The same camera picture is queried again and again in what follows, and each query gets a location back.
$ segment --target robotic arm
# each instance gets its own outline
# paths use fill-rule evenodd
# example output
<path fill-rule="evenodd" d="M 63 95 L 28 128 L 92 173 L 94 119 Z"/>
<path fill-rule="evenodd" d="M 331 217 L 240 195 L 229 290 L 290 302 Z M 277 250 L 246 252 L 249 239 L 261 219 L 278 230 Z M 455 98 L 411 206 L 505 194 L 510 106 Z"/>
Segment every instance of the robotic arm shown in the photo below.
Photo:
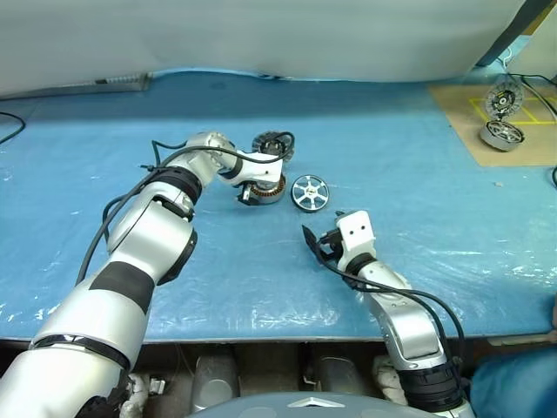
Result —
<path fill-rule="evenodd" d="M 219 149 L 236 152 L 219 133 L 194 135 L 150 177 L 112 231 L 109 259 L 72 290 L 0 380 L 0 416 L 86 418 L 117 411 L 153 290 L 178 277 L 197 243 L 191 221 L 203 189 L 218 176 L 241 186 L 238 200 L 247 205 L 272 203 L 284 191 L 282 159 L 236 152 L 243 159 Z"/>
<path fill-rule="evenodd" d="M 346 278 L 346 282 L 363 290 L 364 302 L 379 323 L 408 405 L 447 418 L 474 418 L 461 393 L 458 371 L 424 307 L 402 294 L 366 292 L 373 289 L 366 282 L 403 291 L 412 289 L 401 274 L 376 259 L 375 236 L 367 212 L 340 214 L 336 226 L 319 241 L 304 226 L 305 241 L 321 263 L 335 260 L 337 271 L 359 279 Z M 324 252 L 324 245 L 332 252 Z"/>

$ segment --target black wire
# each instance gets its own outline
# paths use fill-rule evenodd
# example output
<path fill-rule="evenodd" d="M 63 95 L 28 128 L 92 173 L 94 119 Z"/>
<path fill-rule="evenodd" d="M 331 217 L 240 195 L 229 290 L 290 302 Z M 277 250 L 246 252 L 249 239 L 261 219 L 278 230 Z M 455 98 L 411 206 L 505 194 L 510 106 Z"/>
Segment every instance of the black wire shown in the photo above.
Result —
<path fill-rule="evenodd" d="M 420 306 L 422 306 L 432 316 L 433 322 L 435 322 L 435 326 L 437 327 L 437 330 L 438 330 L 439 335 L 440 335 L 441 346 L 443 347 L 443 349 L 446 352 L 447 359 L 452 361 L 453 359 L 452 359 L 452 356 L 451 356 L 451 350 L 448 346 L 448 340 L 447 340 L 447 337 L 446 337 L 445 328 L 443 328 L 443 324 L 442 324 L 439 316 L 427 303 L 425 303 L 418 296 L 421 296 L 423 298 L 428 298 L 430 300 L 433 300 L 437 304 L 439 304 L 448 313 L 448 315 L 451 317 L 451 320 L 454 323 L 457 334 L 459 336 L 460 362 L 462 362 L 464 360 L 465 350 L 466 350 L 464 330 L 462 329 L 462 326 L 461 326 L 460 321 L 459 321 L 458 317 L 456 316 L 456 314 L 453 312 L 453 310 L 443 300 L 441 300 L 437 296 L 434 296 L 434 295 L 432 295 L 430 293 L 427 293 L 427 292 L 422 292 L 420 290 L 398 289 L 396 287 L 390 287 L 390 286 L 387 286 L 387 285 L 382 285 L 382 284 L 377 283 L 375 281 L 363 280 L 360 277 L 355 276 L 354 274 L 342 272 L 337 267 L 332 266 L 331 264 L 327 263 L 323 259 L 323 255 L 321 254 L 321 251 L 319 251 L 319 249 L 316 252 L 316 255 L 317 255 L 317 258 L 318 258 L 318 261 L 319 261 L 320 264 L 322 264 L 323 266 L 325 266 L 326 268 L 328 268 L 332 272 L 334 272 L 336 274 L 339 274 L 343 278 L 358 282 L 358 283 L 363 284 L 363 285 L 368 285 L 368 286 L 375 287 L 375 288 L 370 289 L 368 287 L 361 288 L 361 287 L 352 287 L 351 286 L 351 288 L 354 289 L 354 290 L 358 290 L 362 293 L 396 293 L 396 294 L 404 296 L 404 297 L 406 297 L 410 300 L 413 300 L 414 302 L 416 302 Z"/>
<path fill-rule="evenodd" d="M 286 149 L 281 152 L 276 158 L 272 158 L 272 159 L 266 159 L 266 160 L 260 160 L 260 159 L 255 159 L 255 158 L 250 158 L 247 157 L 243 154 L 240 154 L 238 152 L 234 152 L 231 150 L 227 150 L 225 148 L 219 148 L 217 146 L 205 146 L 205 145 L 194 145 L 194 146 L 188 146 L 180 151 L 174 152 L 173 154 L 171 154 L 169 157 L 167 157 L 162 163 L 157 163 L 157 166 L 166 166 L 168 163 L 170 163 L 173 159 L 175 159 L 176 157 L 179 157 L 182 154 L 186 154 L 188 152 L 192 152 L 192 151 L 217 151 L 217 152 L 222 152 L 224 154 L 229 154 L 229 155 L 233 155 L 234 157 L 237 158 L 241 158 L 244 161 L 248 161 L 250 163 L 256 163 L 256 164 L 270 164 L 270 163 L 276 163 L 277 161 L 283 159 L 284 157 L 286 157 L 288 155 L 288 153 L 294 149 L 294 141 L 295 141 L 295 137 L 294 134 L 288 132 L 288 131 L 284 131 L 284 132 L 279 132 L 277 133 L 274 137 L 270 138 L 269 140 L 273 141 L 275 139 L 279 139 L 281 137 L 290 137 L 292 142 L 288 145 L 288 147 L 286 147 Z M 179 148 L 179 145 L 160 145 L 159 142 L 157 142 L 158 146 L 163 146 L 164 148 L 168 148 L 168 149 L 176 149 Z M 155 159 L 160 159 L 158 158 L 158 151 L 156 151 L 155 153 Z"/>
<path fill-rule="evenodd" d="M 166 165 L 171 162 L 174 158 L 182 155 L 182 154 L 186 154 L 187 152 L 193 152 L 193 151 L 218 151 L 218 152 L 223 152 L 225 154 L 230 154 L 233 155 L 237 158 L 241 158 L 245 161 L 250 161 L 252 163 L 257 163 L 257 164 L 270 164 L 270 163 L 275 163 L 279 160 L 281 160 L 282 158 L 284 158 L 286 155 L 288 155 L 288 153 L 294 148 L 294 135 L 290 132 L 280 132 L 277 135 L 275 135 L 271 140 L 274 139 L 278 139 L 280 137 L 284 137 L 284 136 L 289 136 L 292 139 L 292 142 L 290 143 L 290 145 L 285 149 L 284 152 L 282 152 L 280 155 L 278 155 L 276 158 L 273 159 L 267 159 L 267 160 L 258 160 L 255 158 L 249 158 L 246 157 L 243 154 L 240 154 L 238 152 L 234 152 L 234 151 L 230 151 L 230 150 L 226 150 L 225 148 L 218 148 L 216 146 L 190 146 L 187 148 L 184 148 L 183 150 L 180 150 L 178 152 L 174 152 L 172 155 L 170 155 L 168 158 L 166 158 L 162 163 L 160 162 L 160 155 L 158 153 L 158 146 L 161 146 L 163 148 L 168 148 L 168 149 L 176 149 L 176 148 L 180 148 L 182 146 L 185 145 L 185 143 L 181 144 L 181 145 L 167 145 L 167 144 L 162 144 L 158 141 L 151 141 L 152 145 L 153 145 L 153 151 L 155 152 L 155 159 L 157 160 L 157 166 L 156 167 L 149 167 L 150 170 L 150 174 L 147 175 L 145 178 L 143 178 L 143 180 L 141 180 L 139 183 L 137 183 L 135 186 L 133 186 L 133 188 L 127 192 L 126 194 L 122 195 L 122 196 L 118 196 L 116 198 L 114 198 L 113 200 L 111 200 L 105 207 L 103 210 L 103 224 L 98 228 L 97 233 L 95 234 L 95 236 L 93 237 L 93 240 L 91 241 L 89 247 L 87 248 L 87 252 L 85 253 L 84 256 L 84 260 L 81 263 L 81 267 L 79 268 L 79 273 L 77 274 L 77 279 L 76 279 L 76 286 L 81 283 L 84 279 L 85 279 L 85 275 L 87 274 L 87 269 L 89 268 L 89 264 L 91 263 L 91 258 L 93 257 L 93 253 L 95 252 L 95 249 L 97 248 L 97 245 L 99 243 L 99 241 L 101 240 L 101 238 L 104 238 L 106 240 L 108 240 L 109 237 L 109 230 L 108 230 L 108 226 L 109 224 L 112 222 L 112 220 L 116 217 L 117 213 L 120 211 L 120 209 L 122 209 L 124 207 L 124 205 L 136 194 L 139 194 L 139 192 L 141 192 L 141 189 L 147 185 L 149 183 L 149 181 L 161 170 L 172 170 L 172 167 L 166 167 Z M 111 211 L 111 207 L 113 205 L 116 205 L 116 207 Z"/>
<path fill-rule="evenodd" d="M 111 207 L 113 207 L 116 203 L 118 203 L 123 198 L 125 198 L 125 194 L 118 196 L 117 198 L 114 198 L 113 200 L 111 200 L 106 204 L 106 206 L 103 209 L 103 223 L 106 221 L 106 218 L 108 217 L 108 212 L 111 209 Z M 108 228 L 106 228 L 104 230 L 104 241 L 108 242 L 108 237 L 109 237 L 109 231 Z"/>
<path fill-rule="evenodd" d="M 160 170 L 161 169 L 158 168 L 158 169 L 153 170 L 152 172 L 150 172 L 139 183 L 137 183 L 135 186 L 133 186 L 131 188 L 131 190 L 129 192 L 127 192 L 119 200 L 119 202 L 116 205 L 116 207 L 114 208 L 114 210 L 112 210 L 110 212 L 107 212 L 106 219 L 104 220 L 103 224 L 98 228 L 97 233 L 95 233 L 95 236 L 91 240 L 91 243 L 89 244 L 89 248 L 87 248 L 87 252 L 85 253 L 84 260 L 81 263 L 81 267 L 79 267 L 79 273 L 77 274 L 77 279 L 76 279 L 76 286 L 85 279 L 85 275 L 87 274 L 87 269 L 89 268 L 89 264 L 91 263 L 91 258 L 93 257 L 93 253 L 95 252 L 95 249 L 97 248 L 98 242 L 101 240 L 101 238 L 103 238 L 103 235 L 104 235 L 105 231 L 107 231 L 108 225 L 112 222 L 114 217 L 117 215 L 117 213 L 120 211 L 120 209 L 122 209 L 122 207 L 124 207 L 124 205 L 128 202 L 128 200 L 130 200 L 133 196 L 138 194 L 141 191 L 141 189 L 146 184 L 148 184 L 149 181 L 151 181 L 151 179 L 153 177 L 155 177 L 155 175 L 157 175 L 160 172 Z"/>
<path fill-rule="evenodd" d="M 537 91 L 531 84 L 529 84 L 526 79 L 524 78 L 524 76 L 520 77 L 520 81 L 522 83 L 524 83 L 525 85 L 527 85 L 528 87 L 530 87 L 533 91 L 535 91 L 536 93 L 538 93 L 538 95 L 540 95 L 541 100 L 544 102 L 545 105 L 547 105 L 547 107 L 549 109 L 551 109 L 551 111 L 554 113 L 555 117 L 557 117 L 557 109 L 555 109 L 555 106 L 553 106 L 551 104 L 551 102 L 549 100 L 547 100 L 542 94 L 540 94 L 539 91 Z"/>
<path fill-rule="evenodd" d="M 166 148 L 167 150 L 178 150 L 184 147 L 187 144 L 187 139 L 181 144 L 178 145 L 168 145 L 158 141 L 151 141 L 151 146 L 153 147 L 153 153 L 155 154 L 155 164 L 156 166 L 160 165 L 160 154 L 158 153 L 158 147 Z"/>
<path fill-rule="evenodd" d="M 25 126 L 27 126 L 27 124 L 25 124 L 25 121 L 22 118 L 18 117 L 18 115 L 14 115 L 13 113 L 8 113 L 7 111 L 0 111 L 0 115 L 8 116 L 10 118 L 14 118 L 15 120 L 18 120 L 19 124 L 20 124 L 19 127 L 15 131 L 13 131 L 11 134 L 9 134 L 9 135 L 3 137 L 2 139 L 0 139 L 0 145 L 1 145 L 4 142 L 14 138 L 19 132 L 21 132 L 23 129 L 25 129 Z"/>
<path fill-rule="evenodd" d="M 513 73 L 513 72 L 509 72 L 508 75 L 509 76 L 516 76 L 516 77 L 520 77 L 520 78 L 543 78 L 548 83 L 557 87 L 557 83 L 555 83 L 554 81 L 550 80 L 549 78 L 547 78 L 545 76 L 541 76 L 540 74 L 516 74 L 516 73 Z"/>

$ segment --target blue tablecloth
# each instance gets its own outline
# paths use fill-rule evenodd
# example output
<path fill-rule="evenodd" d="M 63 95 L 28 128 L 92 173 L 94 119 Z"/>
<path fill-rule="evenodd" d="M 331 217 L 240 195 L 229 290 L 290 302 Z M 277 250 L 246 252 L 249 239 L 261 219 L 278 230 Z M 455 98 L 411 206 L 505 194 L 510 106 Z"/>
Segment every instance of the blue tablecloth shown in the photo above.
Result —
<path fill-rule="evenodd" d="M 323 232 L 335 210 L 358 209 L 371 215 L 379 258 L 448 302 L 468 335 L 550 328 L 557 191 L 547 168 L 478 166 L 423 84 L 188 72 L 144 92 L 14 100 L 0 110 L 29 124 L 0 146 L 2 338 L 29 339 L 71 290 L 104 204 L 152 162 L 150 141 L 205 130 L 243 149 L 263 131 L 294 132 L 288 180 L 319 175 L 332 199 L 307 214 L 287 197 L 242 206 L 236 190 L 209 185 L 196 206 L 198 246 L 180 277 L 157 288 L 147 340 L 379 338 L 300 229 Z M 0 120 L 0 137 L 12 127 Z M 91 271 L 105 257 L 101 246 Z"/>

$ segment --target black band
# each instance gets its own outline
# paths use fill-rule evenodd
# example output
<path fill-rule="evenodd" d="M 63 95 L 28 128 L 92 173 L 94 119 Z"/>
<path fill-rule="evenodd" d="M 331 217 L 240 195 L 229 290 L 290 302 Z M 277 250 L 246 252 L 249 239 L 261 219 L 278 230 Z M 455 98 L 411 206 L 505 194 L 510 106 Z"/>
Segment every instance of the black band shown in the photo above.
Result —
<path fill-rule="evenodd" d="M 346 272 L 357 276 L 359 271 L 370 263 L 377 261 L 370 253 L 362 253 L 350 260 Z"/>
<path fill-rule="evenodd" d="M 203 186 L 198 176 L 183 167 L 164 169 L 155 174 L 149 183 L 155 181 L 162 181 L 177 187 L 188 195 L 194 205 L 198 203 L 199 196 L 201 196 L 201 192 L 203 191 Z"/>
<path fill-rule="evenodd" d="M 397 370 L 408 405 L 427 412 L 447 411 L 462 403 L 452 362 L 423 370 Z"/>
<path fill-rule="evenodd" d="M 35 348 L 45 348 L 54 344 L 71 344 L 72 346 L 85 347 L 94 353 L 100 354 L 107 359 L 110 359 L 120 365 L 126 371 L 130 370 L 130 362 L 128 358 L 120 353 L 116 348 L 108 346 L 103 342 L 92 340 L 88 337 L 81 337 L 79 335 L 50 335 L 39 340 L 33 344 Z"/>
<path fill-rule="evenodd" d="M 187 260 L 191 257 L 191 253 L 195 249 L 195 245 L 198 243 L 198 233 L 195 232 L 195 229 L 191 232 L 190 240 L 188 241 L 187 245 L 184 248 L 184 251 L 180 254 L 174 265 L 168 271 L 164 277 L 158 281 L 157 286 L 163 285 L 164 283 L 168 283 L 169 281 L 173 281 L 178 277 L 180 272 L 182 271 L 182 267 L 184 267 Z"/>
<path fill-rule="evenodd" d="M 147 314 L 155 283 L 149 274 L 123 261 L 112 261 L 93 280 L 89 290 L 109 290 L 133 300 Z"/>
<path fill-rule="evenodd" d="M 236 158 L 236 164 L 229 172 L 220 172 L 219 175 L 227 180 L 234 179 L 242 171 L 242 166 L 244 165 L 244 160 L 241 158 Z"/>

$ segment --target white curtain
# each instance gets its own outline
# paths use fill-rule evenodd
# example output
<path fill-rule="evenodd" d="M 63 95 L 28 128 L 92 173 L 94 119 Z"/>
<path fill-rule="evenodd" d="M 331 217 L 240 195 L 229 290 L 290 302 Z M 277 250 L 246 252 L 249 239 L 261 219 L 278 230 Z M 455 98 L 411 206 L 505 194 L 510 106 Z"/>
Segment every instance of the white curtain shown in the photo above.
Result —
<path fill-rule="evenodd" d="M 524 0 L 14 0 L 0 93 L 175 67 L 417 81 L 472 68 Z"/>

